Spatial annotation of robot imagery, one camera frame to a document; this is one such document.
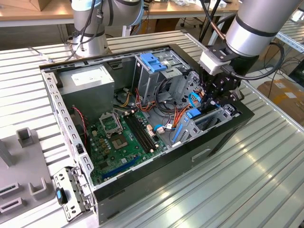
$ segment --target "chip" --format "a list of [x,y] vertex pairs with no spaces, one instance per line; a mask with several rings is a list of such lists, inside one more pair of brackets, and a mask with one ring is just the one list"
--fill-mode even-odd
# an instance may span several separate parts
[[101,163],[101,164],[99,165],[99,167],[100,167],[101,169],[104,169],[104,168],[108,167],[108,163],[107,163],[107,162],[103,162],[103,163]]
[[111,138],[111,142],[115,149],[123,148],[128,145],[126,138],[122,134],[115,135]]

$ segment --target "ram slot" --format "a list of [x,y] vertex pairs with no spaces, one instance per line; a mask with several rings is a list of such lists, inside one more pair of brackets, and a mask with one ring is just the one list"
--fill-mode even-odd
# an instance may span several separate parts
[[149,135],[146,133],[146,131],[143,129],[139,121],[134,116],[127,116],[124,118],[125,122],[128,124],[129,128],[131,129],[132,133],[134,134],[137,141],[142,146],[143,150],[146,153],[150,153],[150,150],[155,150],[156,147],[149,137]]

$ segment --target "label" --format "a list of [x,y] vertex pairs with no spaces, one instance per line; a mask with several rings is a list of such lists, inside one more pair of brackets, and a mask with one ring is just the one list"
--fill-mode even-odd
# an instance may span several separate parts
[[76,86],[81,86],[91,82],[102,81],[104,75],[105,72],[102,69],[95,69],[73,74],[72,79]]
[[163,64],[163,65],[169,65],[169,62],[168,61],[162,61],[161,64]]
[[279,87],[280,89],[286,88],[286,86],[283,83],[280,83],[280,82],[275,83],[275,85],[277,87]]
[[296,98],[296,95],[293,93],[285,93],[289,98]]

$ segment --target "slotted metal surface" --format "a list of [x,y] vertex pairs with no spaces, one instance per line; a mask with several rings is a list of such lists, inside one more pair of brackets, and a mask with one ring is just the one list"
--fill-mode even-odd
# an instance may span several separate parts
[[[202,49],[180,31],[109,39],[113,52],[178,43],[198,60]],[[40,47],[56,61],[64,45]],[[49,171],[72,161],[52,115],[38,65],[27,49],[0,52],[0,137],[18,128],[37,129]],[[243,103],[255,116],[220,152],[106,222],[118,227],[297,227],[304,218],[304,129],[243,84]],[[68,224],[56,199],[4,227],[97,227],[88,212]]]
[[299,52],[304,52],[304,25],[288,20],[276,37]]

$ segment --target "blue plastic clip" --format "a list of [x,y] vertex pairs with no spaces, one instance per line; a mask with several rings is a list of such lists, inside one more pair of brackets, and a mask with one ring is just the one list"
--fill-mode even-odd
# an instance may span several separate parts
[[157,57],[151,53],[141,54],[140,57],[152,72],[158,72],[167,69],[167,67],[161,64],[160,61],[158,61]]
[[195,116],[200,115],[200,111],[197,108],[192,108],[189,111],[186,112],[187,116],[192,119]]

